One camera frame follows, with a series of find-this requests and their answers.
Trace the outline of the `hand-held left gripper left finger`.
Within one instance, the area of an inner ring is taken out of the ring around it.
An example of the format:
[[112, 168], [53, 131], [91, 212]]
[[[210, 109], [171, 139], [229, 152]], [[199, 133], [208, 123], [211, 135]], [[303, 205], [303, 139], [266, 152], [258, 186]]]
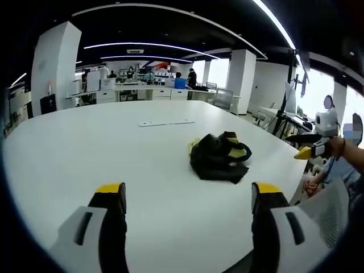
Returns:
[[96, 189], [59, 227], [50, 255], [64, 272], [126, 272], [126, 185]]

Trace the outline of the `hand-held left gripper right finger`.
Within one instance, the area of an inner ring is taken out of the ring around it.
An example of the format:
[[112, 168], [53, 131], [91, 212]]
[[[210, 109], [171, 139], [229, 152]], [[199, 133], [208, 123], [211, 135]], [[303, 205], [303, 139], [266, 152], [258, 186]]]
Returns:
[[330, 251], [318, 220], [332, 189], [295, 206], [273, 184], [253, 182], [251, 194], [251, 272], [312, 272]]

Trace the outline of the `person's right hand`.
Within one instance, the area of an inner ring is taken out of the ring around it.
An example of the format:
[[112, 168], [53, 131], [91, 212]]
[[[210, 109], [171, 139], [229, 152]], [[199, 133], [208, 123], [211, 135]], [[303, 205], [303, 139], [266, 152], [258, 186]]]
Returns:
[[330, 155], [336, 158], [340, 158], [342, 156], [342, 154], [344, 153], [345, 145], [346, 140], [338, 136], [330, 138], [327, 142]]

